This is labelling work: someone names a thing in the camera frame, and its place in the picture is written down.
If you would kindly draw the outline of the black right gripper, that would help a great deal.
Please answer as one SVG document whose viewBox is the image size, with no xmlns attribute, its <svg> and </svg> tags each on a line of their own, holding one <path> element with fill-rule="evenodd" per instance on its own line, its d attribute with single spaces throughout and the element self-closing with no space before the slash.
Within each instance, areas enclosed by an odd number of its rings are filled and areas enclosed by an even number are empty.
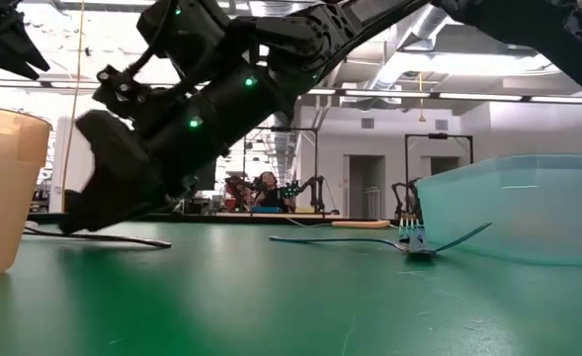
<svg viewBox="0 0 582 356">
<path fill-rule="evenodd" d="M 166 123 L 161 114 L 143 114 L 129 128 L 104 110 L 90 110 L 76 120 L 94 155 L 94 172 L 81 193 L 64 191 L 62 232 L 97 231 L 169 205 L 160 165 L 149 148 Z"/>
</svg>

